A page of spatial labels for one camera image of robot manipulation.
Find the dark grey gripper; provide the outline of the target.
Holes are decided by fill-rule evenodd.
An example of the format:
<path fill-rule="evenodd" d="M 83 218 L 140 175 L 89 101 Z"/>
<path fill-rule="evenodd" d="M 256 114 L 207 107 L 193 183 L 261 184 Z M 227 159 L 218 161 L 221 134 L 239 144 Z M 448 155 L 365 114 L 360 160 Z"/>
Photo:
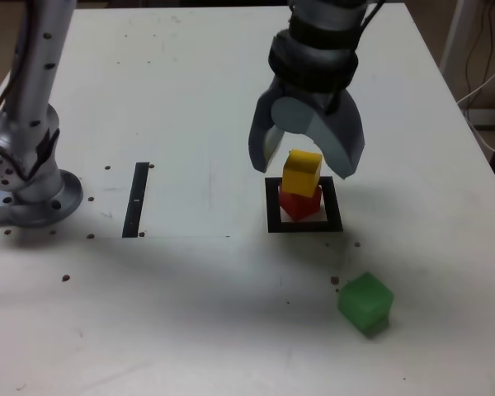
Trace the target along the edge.
<path fill-rule="evenodd" d="M 252 119 L 248 152 L 254 169 L 267 171 L 285 131 L 310 138 L 340 178 L 352 176 L 365 139 L 349 85 L 350 78 L 343 77 L 326 92 L 312 92 L 275 76 L 259 97 Z"/>

